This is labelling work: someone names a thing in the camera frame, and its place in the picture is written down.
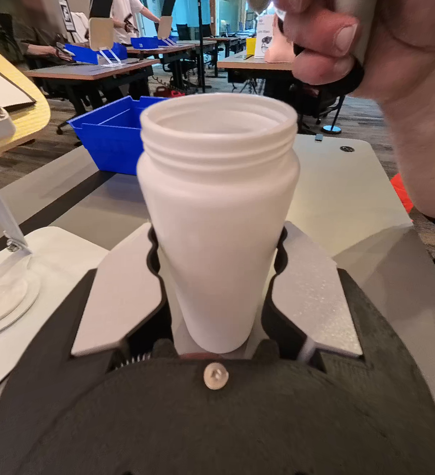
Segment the white stand post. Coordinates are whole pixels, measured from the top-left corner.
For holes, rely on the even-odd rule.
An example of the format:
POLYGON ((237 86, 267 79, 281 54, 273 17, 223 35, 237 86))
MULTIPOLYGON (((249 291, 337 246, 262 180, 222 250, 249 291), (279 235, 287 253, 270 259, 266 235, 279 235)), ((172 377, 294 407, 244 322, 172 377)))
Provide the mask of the white stand post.
POLYGON ((0 196, 0 226, 7 239, 7 249, 10 252, 22 251, 31 254, 31 250, 25 240, 19 224, 13 217, 9 207, 0 196))

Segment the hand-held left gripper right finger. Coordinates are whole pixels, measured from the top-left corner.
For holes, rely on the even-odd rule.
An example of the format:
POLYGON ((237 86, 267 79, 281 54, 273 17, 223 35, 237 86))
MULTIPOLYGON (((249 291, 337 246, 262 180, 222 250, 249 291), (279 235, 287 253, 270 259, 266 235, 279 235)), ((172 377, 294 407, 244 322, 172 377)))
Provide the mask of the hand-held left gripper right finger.
POLYGON ((262 329, 281 359, 309 362, 319 351, 353 359, 363 354, 337 264, 289 221, 277 244, 262 329))

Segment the small blue plastic bin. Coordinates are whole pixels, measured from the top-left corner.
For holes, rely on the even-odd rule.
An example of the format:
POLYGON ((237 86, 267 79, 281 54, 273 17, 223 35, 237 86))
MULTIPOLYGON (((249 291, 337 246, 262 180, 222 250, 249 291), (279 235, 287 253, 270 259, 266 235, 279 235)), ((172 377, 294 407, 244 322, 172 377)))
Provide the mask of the small blue plastic bin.
POLYGON ((78 44, 65 44, 64 49, 72 55, 74 61, 112 67, 124 64, 128 58, 127 49, 124 45, 114 42, 111 49, 94 51, 78 44))
POLYGON ((130 42, 134 49, 139 50, 163 49, 176 46, 176 43, 170 38, 159 39, 158 37, 132 37, 130 38, 130 42))

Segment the wooden display board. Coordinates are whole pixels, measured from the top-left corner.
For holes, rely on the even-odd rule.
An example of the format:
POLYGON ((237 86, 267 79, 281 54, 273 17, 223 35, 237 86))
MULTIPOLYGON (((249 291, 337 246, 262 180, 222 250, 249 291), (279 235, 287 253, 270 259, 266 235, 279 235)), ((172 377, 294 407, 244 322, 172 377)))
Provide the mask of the wooden display board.
POLYGON ((0 141, 1 154, 14 147, 20 146, 30 139, 36 138, 37 134, 48 125, 51 112, 43 93, 21 70, 16 68, 1 54, 0 73, 36 100, 36 103, 29 108, 10 114, 16 127, 16 132, 10 138, 0 141))

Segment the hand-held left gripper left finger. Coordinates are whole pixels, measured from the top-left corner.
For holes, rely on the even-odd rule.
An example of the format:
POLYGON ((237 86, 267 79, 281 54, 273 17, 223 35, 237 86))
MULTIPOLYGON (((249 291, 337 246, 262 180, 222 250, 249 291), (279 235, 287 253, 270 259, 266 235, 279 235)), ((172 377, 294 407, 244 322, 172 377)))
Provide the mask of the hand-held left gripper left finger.
POLYGON ((82 357, 123 347, 139 325, 164 302, 158 244, 143 224, 102 259, 72 345, 82 357))

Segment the orange traffic cone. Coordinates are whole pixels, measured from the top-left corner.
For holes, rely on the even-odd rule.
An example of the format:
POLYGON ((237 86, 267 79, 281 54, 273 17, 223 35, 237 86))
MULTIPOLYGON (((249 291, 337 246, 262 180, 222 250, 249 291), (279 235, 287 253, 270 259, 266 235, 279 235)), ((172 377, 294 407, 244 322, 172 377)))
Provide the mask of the orange traffic cone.
POLYGON ((404 186, 401 174, 397 173, 396 175, 394 175, 390 179, 390 183, 402 205, 404 206, 405 211, 407 212, 407 214, 410 214, 414 208, 414 204, 404 186))

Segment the clear round stand foot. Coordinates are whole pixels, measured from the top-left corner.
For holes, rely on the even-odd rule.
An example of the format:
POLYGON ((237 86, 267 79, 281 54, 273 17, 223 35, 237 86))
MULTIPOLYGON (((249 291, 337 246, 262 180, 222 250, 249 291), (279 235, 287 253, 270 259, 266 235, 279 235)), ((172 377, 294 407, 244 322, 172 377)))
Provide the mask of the clear round stand foot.
POLYGON ((32 255, 0 256, 0 333, 21 319, 37 300, 41 276, 32 269, 32 255))

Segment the black round base pole stand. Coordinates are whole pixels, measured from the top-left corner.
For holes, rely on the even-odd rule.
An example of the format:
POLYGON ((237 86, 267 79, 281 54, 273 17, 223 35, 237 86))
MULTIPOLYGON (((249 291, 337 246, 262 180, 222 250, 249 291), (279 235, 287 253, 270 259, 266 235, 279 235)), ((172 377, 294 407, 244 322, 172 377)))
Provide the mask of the black round base pole stand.
POLYGON ((333 122, 329 125, 324 125, 321 127, 321 132, 329 135, 340 135, 341 134, 341 128, 336 125, 336 122, 339 118, 339 114, 342 108, 342 105, 345 100, 345 95, 341 96, 338 101, 337 107, 334 109, 335 110, 335 115, 333 117, 333 122))

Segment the white bottle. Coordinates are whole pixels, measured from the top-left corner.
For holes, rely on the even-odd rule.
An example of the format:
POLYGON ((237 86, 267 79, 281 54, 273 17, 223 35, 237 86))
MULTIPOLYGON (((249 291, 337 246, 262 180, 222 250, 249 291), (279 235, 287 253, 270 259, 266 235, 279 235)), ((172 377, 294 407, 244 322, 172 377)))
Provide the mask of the white bottle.
POLYGON ((248 339, 300 174, 296 110, 215 93, 140 115, 137 177, 192 339, 225 354, 248 339))

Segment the printed paper sheet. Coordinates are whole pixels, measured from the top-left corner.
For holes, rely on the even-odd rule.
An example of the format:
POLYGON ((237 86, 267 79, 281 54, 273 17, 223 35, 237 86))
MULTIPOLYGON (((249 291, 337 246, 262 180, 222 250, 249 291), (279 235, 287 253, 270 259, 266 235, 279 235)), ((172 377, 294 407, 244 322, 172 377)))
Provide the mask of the printed paper sheet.
POLYGON ((0 73, 0 107, 15 112, 36 104, 36 100, 0 73))

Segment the person's right hand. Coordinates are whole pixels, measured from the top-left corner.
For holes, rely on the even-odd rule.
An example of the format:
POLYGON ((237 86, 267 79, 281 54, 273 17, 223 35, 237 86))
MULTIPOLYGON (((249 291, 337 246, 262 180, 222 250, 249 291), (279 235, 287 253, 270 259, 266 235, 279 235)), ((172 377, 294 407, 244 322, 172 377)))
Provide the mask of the person's right hand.
MULTIPOLYGON (((284 34, 304 48, 294 75, 310 85, 349 73, 362 38, 362 20, 331 11, 332 1, 276 1, 286 15, 284 34)), ((378 1, 365 57, 364 79, 356 91, 382 108, 416 101, 435 105, 435 1, 378 1)))

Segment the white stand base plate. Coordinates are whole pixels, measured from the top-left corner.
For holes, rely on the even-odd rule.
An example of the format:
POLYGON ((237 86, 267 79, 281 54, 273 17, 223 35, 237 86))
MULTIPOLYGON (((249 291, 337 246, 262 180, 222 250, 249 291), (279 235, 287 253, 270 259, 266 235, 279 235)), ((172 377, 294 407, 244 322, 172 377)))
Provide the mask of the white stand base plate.
POLYGON ((58 227, 37 229, 26 236, 32 251, 33 279, 26 296, 0 331, 0 383, 60 303, 108 250, 58 227))

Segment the wooden top desk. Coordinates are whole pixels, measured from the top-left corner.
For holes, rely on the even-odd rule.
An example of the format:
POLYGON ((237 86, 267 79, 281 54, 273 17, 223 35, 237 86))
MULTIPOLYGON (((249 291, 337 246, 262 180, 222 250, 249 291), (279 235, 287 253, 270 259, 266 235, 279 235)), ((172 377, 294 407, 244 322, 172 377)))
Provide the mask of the wooden top desk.
POLYGON ((119 86, 129 85, 139 79, 147 79, 153 75, 152 66, 159 64, 159 59, 136 60, 128 58, 125 63, 105 65, 68 64, 50 68, 24 70, 30 78, 43 79, 63 86, 67 92, 67 99, 73 105, 76 116, 83 115, 84 104, 80 98, 79 87, 90 86, 102 92, 119 86))
POLYGON ((259 79, 293 78, 292 63, 267 63, 262 58, 247 55, 245 51, 219 60, 217 67, 233 74, 237 72, 241 75, 259 79))

